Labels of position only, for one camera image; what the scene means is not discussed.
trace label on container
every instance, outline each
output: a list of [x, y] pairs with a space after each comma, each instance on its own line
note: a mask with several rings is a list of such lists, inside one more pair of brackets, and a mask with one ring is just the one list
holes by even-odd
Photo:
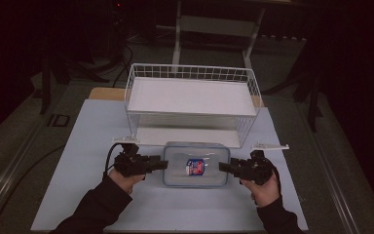
[[188, 176], [202, 176], [205, 173], [204, 159], [190, 159], [186, 165]]

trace hand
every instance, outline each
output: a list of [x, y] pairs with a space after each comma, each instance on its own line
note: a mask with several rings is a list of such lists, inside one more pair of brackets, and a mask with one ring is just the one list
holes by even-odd
[[129, 177], [124, 177], [117, 170], [113, 169], [109, 173], [110, 178], [117, 183], [124, 191], [128, 194], [132, 194], [132, 187], [142, 181], [145, 178], [145, 175], [131, 175]]
[[276, 201], [279, 194], [278, 178], [275, 172], [263, 185], [257, 185], [252, 181], [241, 179], [241, 182], [251, 191], [251, 198], [262, 208]]

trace clear plastic box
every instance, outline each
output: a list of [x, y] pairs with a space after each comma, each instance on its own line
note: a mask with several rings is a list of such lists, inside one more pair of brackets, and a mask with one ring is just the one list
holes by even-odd
[[218, 143], [168, 142], [164, 147], [168, 168], [163, 183], [174, 187], [221, 187], [228, 175], [218, 163], [228, 163], [230, 149]]

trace black sleeve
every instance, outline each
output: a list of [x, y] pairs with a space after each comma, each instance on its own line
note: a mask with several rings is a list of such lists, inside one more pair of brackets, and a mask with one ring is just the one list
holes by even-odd
[[101, 234], [104, 227], [117, 221], [132, 198], [109, 176], [81, 200], [74, 214], [64, 220], [52, 234]]
[[281, 196], [272, 204], [257, 208], [257, 213], [269, 234], [303, 233], [297, 225], [297, 215], [284, 209]]

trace black robotic gripper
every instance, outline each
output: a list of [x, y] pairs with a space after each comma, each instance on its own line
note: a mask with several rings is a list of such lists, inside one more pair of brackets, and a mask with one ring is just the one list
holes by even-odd
[[263, 185], [272, 176], [273, 171], [277, 173], [276, 167], [264, 156], [263, 150], [254, 150], [250, 153], [250, 159], [231, 158], [230, 164], [219, 163], [221, 172], [233, 174], [234, 177], [254, 181]]
[[123, 151], [114, 159], [114, 168], [124, 177], [145, 175], [155, 170], [164, 170], [168, 161], [161, 161], [160, 155], [141, 156], [134, 143], [121, 143]]

